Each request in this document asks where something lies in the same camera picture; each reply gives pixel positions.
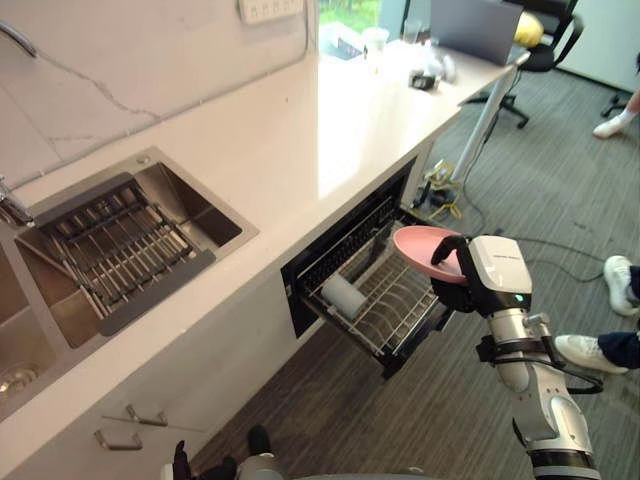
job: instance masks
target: laptop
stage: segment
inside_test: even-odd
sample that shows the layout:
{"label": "laptop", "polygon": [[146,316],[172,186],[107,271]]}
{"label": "laptop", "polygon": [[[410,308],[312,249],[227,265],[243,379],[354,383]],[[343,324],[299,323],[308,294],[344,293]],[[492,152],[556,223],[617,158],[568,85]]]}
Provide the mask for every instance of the laptop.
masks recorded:
{"label": "laptop", "polygon": [[526,51],[513,45],[522,10],[486,0],[431,0],[433,44],[507,65]]}

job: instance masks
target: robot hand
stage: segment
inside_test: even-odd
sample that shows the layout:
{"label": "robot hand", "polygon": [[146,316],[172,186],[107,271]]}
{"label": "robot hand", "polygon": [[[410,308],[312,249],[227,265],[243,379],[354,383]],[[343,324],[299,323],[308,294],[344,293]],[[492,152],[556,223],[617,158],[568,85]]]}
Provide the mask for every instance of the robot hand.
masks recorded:
{"label": "robot hand", "polygon": [[497,367],[509,389],[513,426],[537,479],[600,479],[587,424],[567,391],[563,364],[555,355],[549,318],[529,315],[532,282],[514,240],[449,236],[431,258],[436,265],[455,251],[467,284],[432,280],[450,308],[477,311],[491,335],[476,347],[481,361]]}

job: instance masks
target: electrical outlet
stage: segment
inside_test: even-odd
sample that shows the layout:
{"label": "electrical outlet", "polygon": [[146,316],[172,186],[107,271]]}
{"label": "electrical outlet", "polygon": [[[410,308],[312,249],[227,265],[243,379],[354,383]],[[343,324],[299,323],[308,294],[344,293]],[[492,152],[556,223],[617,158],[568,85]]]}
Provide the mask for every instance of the electrical outlet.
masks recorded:
{"label": "electrical outlet", "polygon": [[305,0],[238,0],[240,18],[247,25],[302,13]]}

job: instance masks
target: dish drying rack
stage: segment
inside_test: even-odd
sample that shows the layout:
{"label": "dish drying rack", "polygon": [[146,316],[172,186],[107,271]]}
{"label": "dish drying rack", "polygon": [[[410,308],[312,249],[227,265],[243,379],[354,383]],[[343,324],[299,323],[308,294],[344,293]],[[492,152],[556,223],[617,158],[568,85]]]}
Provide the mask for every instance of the dish drying rack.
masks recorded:
{"label": "dish drying rack", "polygon": [[[393,375],[420,341],[430,331],[441,329],[452,314],[438,302],[429,277],[412,269],[393,241],[387,240],[401,226],[396,222],[378,232],[337,270],[366,297],[355,318],[347,318],[322,296],[324,281],[305,285],[307,305],[373,354],[385,366],[385,378]],[[313,272],[309,272],[309,278],[315,278]]]}
{"label": "dish drying rack", "polygon": [[212,252],[200,251],[135,179],[115,183],[41,228],[50,242],[48,250],[95,314],[109,319],[101,329],[105,335],[215,259]]}

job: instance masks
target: desk leg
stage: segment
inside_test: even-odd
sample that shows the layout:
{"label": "desk leg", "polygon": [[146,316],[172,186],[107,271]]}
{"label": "desk leg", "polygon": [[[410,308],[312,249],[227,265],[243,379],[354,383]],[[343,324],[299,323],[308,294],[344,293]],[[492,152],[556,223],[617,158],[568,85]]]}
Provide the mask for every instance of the desk leg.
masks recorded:
{"label": "desk leg", "polygon": [[467,145],[464,148],[464,152],[460,156],[458,160],[458,164],[456,165],[455,170],[453,171],[452,180],[454,181],[462,181],[464,179],[467,170],[469,169],[471,163],[478,155],[478,150],[482,141],[484,140],[484,136],[487,133],[487,129],[491,124],[491,119],[496,114],[496,112],[500,109],[500,102],[505,94],[509,91],[511,84],[513,83],[513,79],[516,76],[517,69],[512,67],[509,69],[500,79],[498,79],[491,90],[491,95],[489,95],[489,99],[480,114],[480,118],[476,122],[476,126],[473,129],[473,133],[469,137],[467,141]]}
{"label": "desk leg", "polygon": [[404,187],[404,192],[402,193],[402,199],[400,201],[404,208],[413,208],[413,201],[418,193],[418,185],[422,182],[424,168],[427,164],[431,149],[433,148],[433,143],[433,141],[429,141],[424,146],[411,168],[411,173],[409,173],[409,178],[407,179],[407,184]]}

